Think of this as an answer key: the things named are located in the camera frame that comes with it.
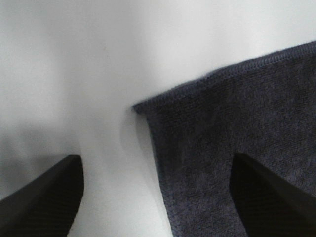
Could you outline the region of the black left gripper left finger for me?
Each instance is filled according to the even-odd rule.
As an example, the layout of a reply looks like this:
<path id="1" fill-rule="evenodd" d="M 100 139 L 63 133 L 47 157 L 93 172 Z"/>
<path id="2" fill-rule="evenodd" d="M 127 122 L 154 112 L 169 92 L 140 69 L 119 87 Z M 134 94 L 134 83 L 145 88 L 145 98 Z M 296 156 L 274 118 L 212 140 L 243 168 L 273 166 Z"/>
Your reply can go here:
<path id="1" fill-rule="evenodd" d="M 2 237 L 66 237 L 84 191 L 82 159 L 68 155 L 0 201 Z"/>

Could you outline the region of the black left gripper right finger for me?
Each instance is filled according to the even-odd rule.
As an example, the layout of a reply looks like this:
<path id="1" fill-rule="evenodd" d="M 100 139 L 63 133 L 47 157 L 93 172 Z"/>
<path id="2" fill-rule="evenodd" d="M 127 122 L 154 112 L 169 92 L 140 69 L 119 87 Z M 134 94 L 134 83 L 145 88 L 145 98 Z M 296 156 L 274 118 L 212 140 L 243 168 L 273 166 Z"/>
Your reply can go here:
<path id="1" fill-rule="evenodd" d="M 315 197 L 249 155 L 234 155 L 229 188 L 249 237 L 316 235 Z"/>

